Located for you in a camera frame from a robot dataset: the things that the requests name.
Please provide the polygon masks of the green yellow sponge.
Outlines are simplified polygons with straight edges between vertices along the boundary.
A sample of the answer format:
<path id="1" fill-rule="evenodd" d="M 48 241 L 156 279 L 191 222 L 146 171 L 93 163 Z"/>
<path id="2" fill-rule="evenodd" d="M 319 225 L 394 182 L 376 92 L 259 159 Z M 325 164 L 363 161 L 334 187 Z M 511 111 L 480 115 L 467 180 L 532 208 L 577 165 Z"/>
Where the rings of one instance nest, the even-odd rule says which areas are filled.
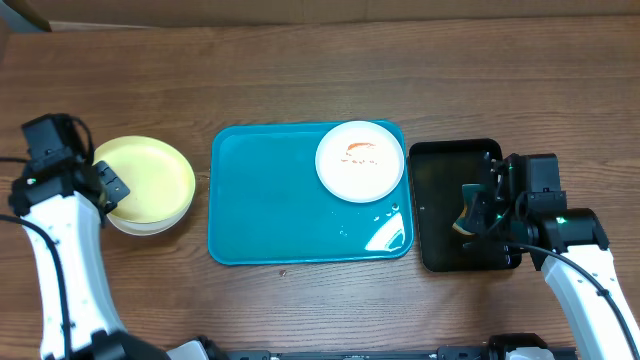
<path id="1" fill-rule="evenodd" d="M 472 195 L 478 191 L 487 192 L 487 189 L 481 184 L 464 184 L 462 186 L 464 207 L 458 219 L 453 223 L 452 228 L 465 236 L 484 234 L 488 229 L 486 224 L 487 217 L 485 220 L 471 220 L 467 217 Z"/>

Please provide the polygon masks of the white plate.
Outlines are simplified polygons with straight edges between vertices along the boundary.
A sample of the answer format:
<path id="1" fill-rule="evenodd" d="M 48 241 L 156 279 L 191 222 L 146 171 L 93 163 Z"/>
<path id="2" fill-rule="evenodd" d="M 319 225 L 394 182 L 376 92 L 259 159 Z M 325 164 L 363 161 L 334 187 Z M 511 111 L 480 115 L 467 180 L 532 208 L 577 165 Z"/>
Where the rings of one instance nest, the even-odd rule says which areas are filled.
<path id="1" fill-rule="evenodd" d="M 168 230 L 186 215 L 192 202 L 125 201 L 107 218 L 120 231 L 134 236 L 151 236 Z"/>
<path id="2" fill-rule="evenodd" d="M 400 183 L 405 160 L 397 138 L 369 121 L 349 121 L 329 130 L 315 155 L 320 182 L 334 196 L 369 203 L 389 195 Z"/>

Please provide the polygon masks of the yellow plate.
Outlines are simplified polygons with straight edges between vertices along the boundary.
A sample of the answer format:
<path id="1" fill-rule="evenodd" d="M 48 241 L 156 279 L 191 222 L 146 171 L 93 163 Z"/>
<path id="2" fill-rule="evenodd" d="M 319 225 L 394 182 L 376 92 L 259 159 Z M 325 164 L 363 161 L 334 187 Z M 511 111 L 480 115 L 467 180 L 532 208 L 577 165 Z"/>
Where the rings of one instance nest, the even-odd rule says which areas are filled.
<path id="1" fill-rule="evenodd" d="M 95 151 L 129 189 L 111 212 L 118 219 L 150 224 L 167 220 L 191 205 L 196 178 L 191 164 L 178 150 L 146 136 L 107 141 Z"/>

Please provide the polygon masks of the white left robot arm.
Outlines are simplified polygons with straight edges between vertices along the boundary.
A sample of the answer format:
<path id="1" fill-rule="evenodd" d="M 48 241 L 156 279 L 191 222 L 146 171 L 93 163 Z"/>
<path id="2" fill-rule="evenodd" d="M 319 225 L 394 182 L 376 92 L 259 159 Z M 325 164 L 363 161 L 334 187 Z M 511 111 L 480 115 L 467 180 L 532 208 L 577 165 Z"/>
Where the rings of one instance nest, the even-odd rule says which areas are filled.
<path id="1" fill-rule="evenodd" d="M 128 333 L 100 249 L 105 189 L 83 161 L 30 160 L 11 187 L 8 221 L 23 227 L 39 282 L 43 359 L 166 359 Z"/>

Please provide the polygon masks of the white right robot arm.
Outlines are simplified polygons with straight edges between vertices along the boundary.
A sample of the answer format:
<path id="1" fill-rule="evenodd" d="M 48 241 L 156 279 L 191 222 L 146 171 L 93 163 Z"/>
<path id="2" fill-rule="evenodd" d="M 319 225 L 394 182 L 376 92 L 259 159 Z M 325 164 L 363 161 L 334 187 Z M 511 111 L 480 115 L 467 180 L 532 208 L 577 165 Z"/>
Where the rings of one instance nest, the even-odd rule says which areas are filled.
<path id="1" fill-rule="evenodd" d="M 554 154 L 492 163 L 493 184 L 465 184 L 453 227 L 469 250 L 531 256 L 556 296 L 584 359 L 636 359 L 639 326 L 618 282 L 596 214 L 571 209 Z"/>

